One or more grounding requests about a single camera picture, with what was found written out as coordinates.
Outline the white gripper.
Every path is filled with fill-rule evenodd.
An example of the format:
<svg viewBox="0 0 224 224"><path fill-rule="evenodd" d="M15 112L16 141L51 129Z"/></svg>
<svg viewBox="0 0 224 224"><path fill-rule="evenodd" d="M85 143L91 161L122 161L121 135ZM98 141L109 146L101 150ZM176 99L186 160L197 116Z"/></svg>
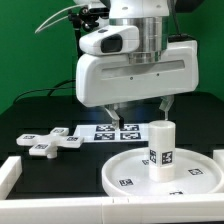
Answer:
<svg viewBox="0 0 224 224"><path fill-rule="evenodd" d="M154 63L130 64L127 55L85 54L76 68L78 100L86 107L106 105L115 129L124 128L124 118L110 104L163 96L159 109L167 120L173 94L194 91L198 83L196 41L169 43Z"/></svg>

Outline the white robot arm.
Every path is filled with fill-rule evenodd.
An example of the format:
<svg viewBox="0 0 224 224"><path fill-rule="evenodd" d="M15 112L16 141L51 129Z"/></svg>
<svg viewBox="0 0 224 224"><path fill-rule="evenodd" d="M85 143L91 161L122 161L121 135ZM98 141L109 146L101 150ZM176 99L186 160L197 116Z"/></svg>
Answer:
<svg viewBox="0 0 224 224"><path fill-rule="evenodd" d="M161 97L169 110L178 93L199 82L197 42L179 34L168 40L175 0L109 0L109 24L83 36L76 68L76 96L87 107L101 106L115 128L116 110L130 101Z"/></svg>

